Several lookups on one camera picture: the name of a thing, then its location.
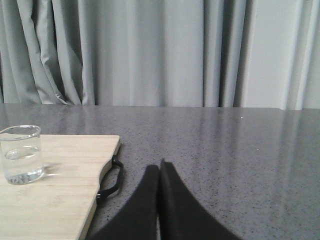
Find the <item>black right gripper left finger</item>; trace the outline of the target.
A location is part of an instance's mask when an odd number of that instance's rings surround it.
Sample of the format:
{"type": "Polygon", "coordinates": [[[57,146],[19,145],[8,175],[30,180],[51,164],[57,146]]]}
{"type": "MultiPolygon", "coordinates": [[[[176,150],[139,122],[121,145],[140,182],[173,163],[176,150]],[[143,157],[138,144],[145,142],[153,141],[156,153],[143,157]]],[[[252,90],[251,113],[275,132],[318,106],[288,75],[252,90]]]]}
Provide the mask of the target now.
{"type": "Polygon", "coordinates": [[[90,240],[155,240],[160,170],[148,165],[132,196],[90,240]]]}

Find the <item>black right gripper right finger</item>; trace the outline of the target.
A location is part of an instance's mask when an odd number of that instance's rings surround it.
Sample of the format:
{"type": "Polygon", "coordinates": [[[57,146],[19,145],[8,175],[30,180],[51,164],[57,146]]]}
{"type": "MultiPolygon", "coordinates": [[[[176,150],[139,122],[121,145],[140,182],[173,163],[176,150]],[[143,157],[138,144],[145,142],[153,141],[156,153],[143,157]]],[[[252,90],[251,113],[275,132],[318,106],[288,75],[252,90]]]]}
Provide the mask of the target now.
{"type": "Polygon", "coordinates": [[[162,240],[239,239],[202,207],[171,162],[161,162],[159,189],[159,226],[162,240]]]}

